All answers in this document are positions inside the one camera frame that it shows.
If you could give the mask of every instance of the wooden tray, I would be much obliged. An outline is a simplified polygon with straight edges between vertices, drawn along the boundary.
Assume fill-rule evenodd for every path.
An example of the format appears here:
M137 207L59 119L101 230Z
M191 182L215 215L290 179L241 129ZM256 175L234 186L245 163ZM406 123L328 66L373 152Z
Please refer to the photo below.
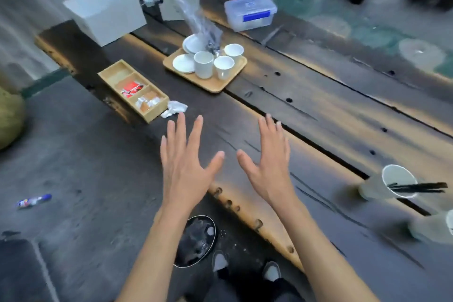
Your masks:
M238 63L238 65L236 65L234 67L234 70L231 71L231 75L228 79L220 80L217 77L217 72L215 71L215 68L213 68L214 72L213 72L211 78L201 79L201 78L198 78L198 76L195 74L195 72L194 73L183 73L183 72L176 70L173 67L173 60L178 55L181 55L181 54L186 54L186 52L184 51L184 49L179 48L172 55L170 55L169 57L166 57L163 61L165 68L167 68L170 71L175 72L176 74L182 76L183 78L186 78L188 81L194 83L195 85L198 85L199 87L201 87L205 90L208 90L209 92L212 92L212 93L221 92L224 89L224 87L226 87L233 80L233 78L235 76L237 76L239 74L239 72L241 72L241 70L247 64L247 58L243 56L242 60Z
M169 97L124 60L119 60L105 70L99 72L98 75L113 91L121 96L136 113L143 117L146 122L151 122L167 110L168 101L170 100ZM129 82L139 82L144 85L144 87L130 98L127 98L122 94L122 90ZM139 97L145 97L149 100L154 97L159 97L160 102L151 107L142 103L139 108L135 104Z

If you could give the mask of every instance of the black chopsticks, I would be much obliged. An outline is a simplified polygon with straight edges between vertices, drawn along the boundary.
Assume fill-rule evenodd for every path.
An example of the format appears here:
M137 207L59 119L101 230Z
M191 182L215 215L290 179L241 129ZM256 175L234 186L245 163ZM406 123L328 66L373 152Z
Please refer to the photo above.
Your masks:
M387 187L396 193L443 193L445 192L445 190L443 189L447 189L448 185L445 182L407 185L398 185L398 183L392 183L387 185Z

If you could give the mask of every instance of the left hand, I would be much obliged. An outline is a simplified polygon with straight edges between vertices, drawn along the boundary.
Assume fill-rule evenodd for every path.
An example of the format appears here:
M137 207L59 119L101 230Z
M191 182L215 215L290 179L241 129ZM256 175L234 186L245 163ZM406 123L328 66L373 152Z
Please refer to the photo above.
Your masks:
M225 158L223 151L217 152L207 168L202 168L198 160L203 117L200 115L193 124L189 141L186 143L186 119L178 115L175 129L173 121L168 121L167 137L162 136L160 158L164 169L164 196L162 208L172 212L187 214L201 201Z

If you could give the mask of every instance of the shoe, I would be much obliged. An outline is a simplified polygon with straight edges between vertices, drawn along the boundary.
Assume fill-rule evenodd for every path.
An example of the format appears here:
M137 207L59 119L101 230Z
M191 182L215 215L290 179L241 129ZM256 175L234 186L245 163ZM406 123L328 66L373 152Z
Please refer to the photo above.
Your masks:
M219 249L214 252L212 256L212 272L225 269L228 266L228 259L226 255Z
M263 278L265 280L275 282L277 279L281 277L282 274L280 272L279 265L273 261L267 262L263 269Z

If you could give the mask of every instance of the wooden table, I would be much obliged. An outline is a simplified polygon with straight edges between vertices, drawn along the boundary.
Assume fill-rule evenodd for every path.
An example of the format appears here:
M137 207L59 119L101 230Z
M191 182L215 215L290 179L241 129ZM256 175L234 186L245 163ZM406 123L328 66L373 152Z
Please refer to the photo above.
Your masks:
M450 301L453 248L411 238L407 222L422 215L407 205L366 202L357 194L364 178L390 162L403 164L420 178L453 185L452 105L433 93L445 86L418 72L415 79L431 84L414 89L340 54L325 57L323 48L310 47L292 31L301 26L299 21L289 23L284 14L278 13L269 27L234 33L225 27L224 0L202 1L208 17L224 30L224 42L241 43L248 58L241 74L217 95L163 68L162 60L181 46L189 29L184 22L162 22L155 8L145 9L146 26L105 47L98 47L73 21L44 31L36 42L144 132L156 151L166 120L145 124L103 84L99 71L124 59L170 99L189 105L189 124L203 114L201 162L218 150L226 153L210 192L303 270L280 220L253 191L235 158L241 148L259 159L256 121L271 112L290 139L291 179L298 198L377 296L383 301ZM453 199L445 195L418 200L416 209L449 208Z

